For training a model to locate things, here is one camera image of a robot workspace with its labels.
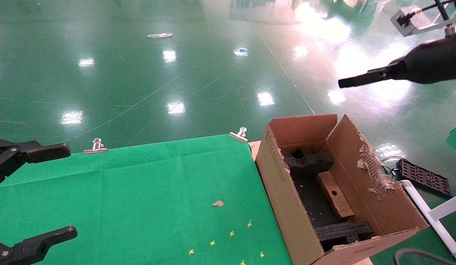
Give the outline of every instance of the black foam block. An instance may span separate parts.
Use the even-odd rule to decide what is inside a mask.
[[[297,149],[294,156],[295,156],[295,158],[303,158],[304,156],[312,155],[312,154],[313,154],[313,152],[309,148],[300,147]]]
[[[302,158],[288,156],[291,155],[289,150],[281,150],[281,153],[290,168],[292,179],[315,177],[320,172],[328,171],[333,163],[329,153],[309,154]]]
[[[345,222],[325,225],[315,229],[321,243],[328,240],[366,240],[374,231],[367,222]]]

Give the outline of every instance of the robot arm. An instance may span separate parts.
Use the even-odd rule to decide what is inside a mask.
[[[456,34],[421,43],[406,56],[385,67],[341,79],[338,83],[340,88],[345,88],[388,79],[410,80],[419,84],[456,79]]]

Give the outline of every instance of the small paper scrap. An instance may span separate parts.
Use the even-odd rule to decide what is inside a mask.
[[[150,35],[147,35],[147,36],[152,38],[152,39],[167,38],[167,37],[171,37],[172,33],[169,32],[169,33],[160,33],[160,34],[150,34]]]
[[[212,205],[222,207],[225,204],[221,200],[217,200],[216,202],[212,203]]]

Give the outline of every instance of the black plastic tray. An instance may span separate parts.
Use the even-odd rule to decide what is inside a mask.
[[[400,159],[396,163],[396,167],[400,170],[399,173],[402,179],[409,180],[413,185],[431,193],[445,198],[452,198],[447,178],[404,159]]]

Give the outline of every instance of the metal bracket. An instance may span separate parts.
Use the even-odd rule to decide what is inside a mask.
[[[391,23],[398,29],[398,31],[403,35],[404,37],[409,36],[409,35],[416,35],[420,34],[426,31],[430,31],[433,29],[438,29],[445,27],[446,25],[449,24],[454,24],[456,23],[456,13],[452,15],[448,20],[444,20],[442,22],[436,23],[436,20],[431,21],[425,14],[424,12],[419,13],[414,15],[410,20],[409,20],[409,25],[400,25],[400,23],[397,21],[399,17],[404,17],[410,12],[412,12],[414,9],[418,8],[417,6],[410,6],[410,7],[401,7],[398,12],[394,16],[391,17]]]
[[[100,154],[100,153],[107,153],[107,148],[104,148],[104,144],[102,144],[102,139],[95,138],[92,141],[92,149],[84,150],[85,154]]]
[[[247,142],[248,139],[245,138],[247,130],[248,129],[246,129],[246,127],[241,127],[239,128],[239,132],[237,134],[235,134],[234,132],[230,132],[229,135],[231,138],[235,138],[238,141]]]

